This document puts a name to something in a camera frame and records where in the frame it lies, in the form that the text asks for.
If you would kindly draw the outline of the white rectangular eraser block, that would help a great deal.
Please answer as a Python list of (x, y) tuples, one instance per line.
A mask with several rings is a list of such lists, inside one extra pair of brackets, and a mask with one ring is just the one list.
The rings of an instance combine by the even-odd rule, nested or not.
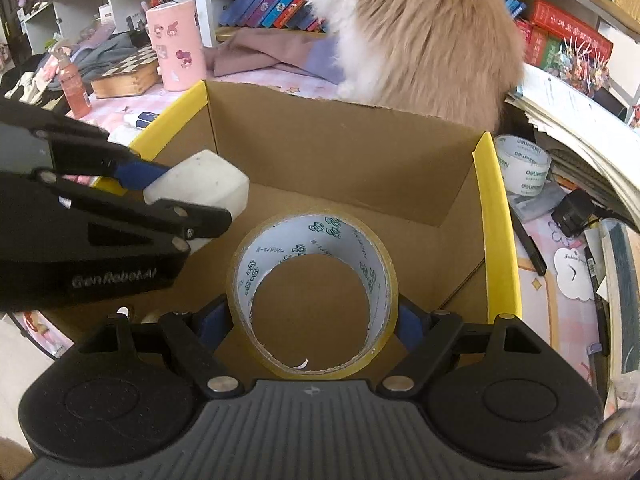
[(145, 203), (186, 212), (186, 241), (197, 252), (221, 237), (246, 208), (250, 179), (228, 160), (200, 151), (143, 190)]

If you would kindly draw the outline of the white and navy tube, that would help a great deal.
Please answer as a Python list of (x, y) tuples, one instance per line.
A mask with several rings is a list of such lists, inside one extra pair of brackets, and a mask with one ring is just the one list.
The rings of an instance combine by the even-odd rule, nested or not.
[(144, 130), (154, 122), (158, 114), (152, 112), (131, 112), (124, 115), (124, 122), (127, 126), (138, 130)]

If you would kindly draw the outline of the clear packing tape roll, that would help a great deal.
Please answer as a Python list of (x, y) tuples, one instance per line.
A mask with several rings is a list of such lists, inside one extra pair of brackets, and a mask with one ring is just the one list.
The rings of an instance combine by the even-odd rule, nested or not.
[(227, 278), (232, 320), (257, 361), (286, 379), (343, 379), (382, 351), (399, 314), (382, 240), (357, 218), (302, 210), (256, 226)]

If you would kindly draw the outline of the yellow cardboard box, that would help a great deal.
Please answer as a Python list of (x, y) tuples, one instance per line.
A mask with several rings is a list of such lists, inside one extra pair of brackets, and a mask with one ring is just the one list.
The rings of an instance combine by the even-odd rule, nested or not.
[(436, 117), (254, 84), (201, 81), (132, 147), (163, 165), (209, 150), (250, 179), (224, 236), (171, 288), (125, 297), (137, 320), (230, 300), (240, 375), (338, 379), (396, 344), (399, 301), (465, 321), (522, 312), (494, 140)]

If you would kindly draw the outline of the wooden chessboard box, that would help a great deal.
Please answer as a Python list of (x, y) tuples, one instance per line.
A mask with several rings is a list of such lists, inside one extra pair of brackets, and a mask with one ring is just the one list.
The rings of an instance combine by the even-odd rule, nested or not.
[(157, 55), (150, 44), (129, 55), (91, 83), (97, 99), (142, 96), (160, 82)]

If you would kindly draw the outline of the black pen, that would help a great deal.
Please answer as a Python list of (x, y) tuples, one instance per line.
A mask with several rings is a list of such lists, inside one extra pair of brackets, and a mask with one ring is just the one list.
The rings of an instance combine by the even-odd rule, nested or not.
[(542, 256), (542, 253), (536, 245), (533, 237), (529, 236), (526, 232), (523, 223), (521, 222), (520, 218), (518, 218), (518, 215), (516, 214), (512, 206), (509, 206), (509, 212), (513, 231), (520, 241), (521, 245), (525, 249), (530, 263), (533, 265), (534, 270), (539, 276), (545, 276), (548, 269), (546, 260), (544, 260), (544, 257)]

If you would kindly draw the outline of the pink checkered tablecloth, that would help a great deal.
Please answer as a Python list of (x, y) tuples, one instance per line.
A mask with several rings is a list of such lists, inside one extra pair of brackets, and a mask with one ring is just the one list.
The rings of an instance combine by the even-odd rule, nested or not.
[(250, 178), (230, 230), (190, 255), (171, 288), (125, 299), (138, 318), (198, 310), (227, 289), (233, 255), (256, 226), (290, 212), (331, 209), (382, 240), (399, 291), (423, 310), (446, 308), (483, 323), (524, 321), (584, 377), (598, 339), (584, 243), (549, 217), (527, 229), (548, 266), (539, 276), (508, 214), (490, 135), (436, 117), (314, 98), (247, 76), (197, 84), (134, 138), (162, 164), (211, 150)]

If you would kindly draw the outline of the pink cartoon cylinder container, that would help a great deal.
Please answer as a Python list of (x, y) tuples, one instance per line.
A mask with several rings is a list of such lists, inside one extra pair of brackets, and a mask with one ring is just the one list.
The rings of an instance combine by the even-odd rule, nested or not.
[(186, 91), (205, 79), (207, 68), (195, 0), (160, 4), (145, 15), (164, 88)]

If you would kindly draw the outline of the black power adapter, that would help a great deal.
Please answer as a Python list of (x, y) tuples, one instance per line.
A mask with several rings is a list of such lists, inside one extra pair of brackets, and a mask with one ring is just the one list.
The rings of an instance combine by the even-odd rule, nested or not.
[(580, 188), (566, 194), (558, 203), (551, 218), (566, 237), (579, 235), (596, 214), (596, 205)]

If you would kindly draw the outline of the white tape roll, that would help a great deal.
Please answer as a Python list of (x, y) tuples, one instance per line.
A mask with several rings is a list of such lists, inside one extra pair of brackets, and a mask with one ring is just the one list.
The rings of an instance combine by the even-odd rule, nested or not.
[(539, 195), (548, 177), (551, 156), (519, 136), (497, 136), (494, 142), (506, 190), (525, 197)]

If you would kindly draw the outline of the mauve folded cloth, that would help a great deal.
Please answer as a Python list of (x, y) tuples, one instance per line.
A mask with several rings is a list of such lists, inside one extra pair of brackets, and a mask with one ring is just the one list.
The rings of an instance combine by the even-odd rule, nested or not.
[(337, 63), (336, 41), (326, 35), (240, 28), (222, 44), (203, 51), (207, 69), (216, 77), (276, 68), (331, 84), (345, 79)]

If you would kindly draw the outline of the row of leaning books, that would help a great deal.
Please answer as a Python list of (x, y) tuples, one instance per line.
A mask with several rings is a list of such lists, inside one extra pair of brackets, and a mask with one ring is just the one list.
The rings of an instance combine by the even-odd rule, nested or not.
[(222, 12), (219, 25), (301, 32), (326, 30), (322, 18), (314, 16), (309, 0), (233, 0)]

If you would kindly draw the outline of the fluffy cream and white cat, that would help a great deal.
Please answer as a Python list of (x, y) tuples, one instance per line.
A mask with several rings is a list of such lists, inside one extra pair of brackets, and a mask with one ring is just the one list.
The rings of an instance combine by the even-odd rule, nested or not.
[(335, 41), (349, 102), (496, 132), (524, 75), (504, 0), (309, 0)]

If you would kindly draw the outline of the red boxed books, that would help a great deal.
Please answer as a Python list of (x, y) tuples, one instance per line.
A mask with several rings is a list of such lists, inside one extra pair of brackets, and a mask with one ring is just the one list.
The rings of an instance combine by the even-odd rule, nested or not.
[(546, 68), (552, 55), (562, 47), (575, 48), (590, 60), (607, 61), (613, 52), (612, 41), (593, 27), (547, 0), (516, 0), (512, 16), (525, 38), (525, 62)]

